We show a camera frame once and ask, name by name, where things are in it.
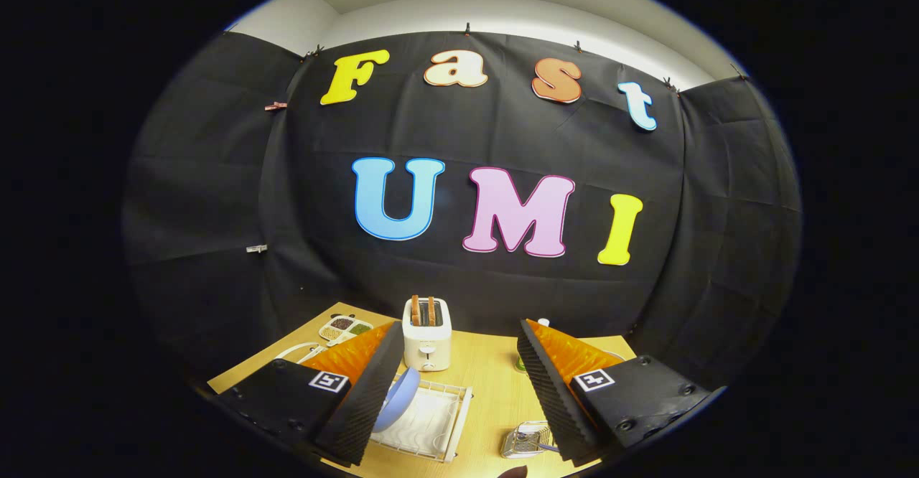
white dish rack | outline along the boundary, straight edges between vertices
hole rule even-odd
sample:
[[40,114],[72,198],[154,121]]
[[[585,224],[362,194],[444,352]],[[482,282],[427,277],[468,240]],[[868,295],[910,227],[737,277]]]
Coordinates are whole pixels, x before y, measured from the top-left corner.
[[371,434],[370,440],[400,453],[450,462],[456,456],[470,399],[472,387],[421,380],[405,413],[390,428]]

wooden table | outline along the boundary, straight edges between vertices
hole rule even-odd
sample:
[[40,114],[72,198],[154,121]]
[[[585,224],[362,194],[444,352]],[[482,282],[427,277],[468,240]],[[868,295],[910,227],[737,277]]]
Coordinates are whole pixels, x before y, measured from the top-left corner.
[[[272,361],[279,353],[297,344],[325,340],[319,337],[319,328],[332,318],[332,314],[354,314],[358,320],[377,325],[396,320],[375,312],[364,311],[347,304],[338,304],[306,322],[278,342],[208,381],[214,392],[222,393],[243,378]],[[631,360],[635,353],[622,337],[582,338],[601,350],[611,351]],[[286,355],[286,360],[297,361],[305,356],[308,347]],[[457,457],[448,464],[406,455],[370,442],[359,466],[344,468],[330,461],[322,461],[338,469],[364,478],[497,478],[499,474],[520,465],[528,466],[528,478],[558,478],[572,474],[600,461],[574,467],[562,461],[558,453],[545,451],[535,457],[506,459],[501,456],[503,438],[519,423],[545,420],[533,386],[526,374],[514,369],[516,363],[516,338],[494,337],[489,334],[453,331],[450,367],[439,372],[423,372],[422,379],[462,387],[472,387],[475,397],[470,401],[466,425],[457,446]],[[404,372],[404,362],[399,373]]]

blue plate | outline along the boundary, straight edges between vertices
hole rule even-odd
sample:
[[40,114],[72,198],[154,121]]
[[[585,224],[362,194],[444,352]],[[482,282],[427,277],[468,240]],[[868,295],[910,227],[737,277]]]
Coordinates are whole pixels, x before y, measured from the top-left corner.
[[399,417],[408,410],[414,394],[418,392],[418,385],[421,383],[421,374],[415,369],[408,369],[399,377],[396,384],[390,388],[386,394],[386,403],[380,416],[377,417],[377,423],[373,425],[373,433],[380,433],[384,429],[390,428]]

black fabric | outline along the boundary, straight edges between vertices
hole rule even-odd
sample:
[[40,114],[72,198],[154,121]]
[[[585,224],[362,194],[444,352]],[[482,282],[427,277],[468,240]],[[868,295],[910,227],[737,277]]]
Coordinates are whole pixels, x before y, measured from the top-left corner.
[[160,341],[210,379],[285,331],[266,287],[258,190],[272,117],[299,56],[226,33],[152,106],[128,164],[125,258]]
[[630,341],[712,389],[762,346],[788,299],[801,191],[781,127],[749,80],[700,85],[682,92],[681,104],[680,220]]
[[[335,60],[383,49],[390,59],[353,86],[357,98],[319,104]],[[427,85],[424,70],[443,50],[480,53],[488,82]],[[534,95],[543,58],[577,63],[577,102]],[[652,96],[657,129],[631,121],[617,91],[623,82]],[[273,101],[289,107],[263,111]],[[406,161],[446,164],[423,235],[391,242],[358,226],[351,164],[365,156],[394,161],[390,217],[410,213]],[[496,228],[495,252],[465,250],[475,167],[508,170],[522,200],[542,177],[574,180],[565,255],[509,253]],[[630,262],[601,265],[617,193],[639,197],[643,210]],[[575,337],[629,334],[637,351],[713,389],[781,312],[801,204],[788,144],[749,80],[677,98],[657,75],[508,34],[400,34],[300,63],[230,33],[188,64],[151,112],[131,160],[125,237],[141,303],[208,378],[336,301],[401,317],[418,294],[446,299],[457,330],[514,335],[520,318],[546,317]],[[267,252],[244,252],[262,243]],[[224,278],[235,282],[217,286]]]

letter m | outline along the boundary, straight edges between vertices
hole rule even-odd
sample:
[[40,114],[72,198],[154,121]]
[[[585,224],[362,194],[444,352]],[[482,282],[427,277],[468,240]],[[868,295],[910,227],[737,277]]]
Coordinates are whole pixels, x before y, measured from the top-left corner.
[[495,251],[498,242],[492,237],[492,225],[497,222],[505,247],[514,252],[535,223],[524,252],[537,258],[558,258],[565,253],[561,233],[574,181],[558,176],[542,177],[526,203],[521,204],[508,171],[477,167],[469,173],[469,178],[479,187],[479,197],[472,234],[463,240],[463,248],[472,252]]

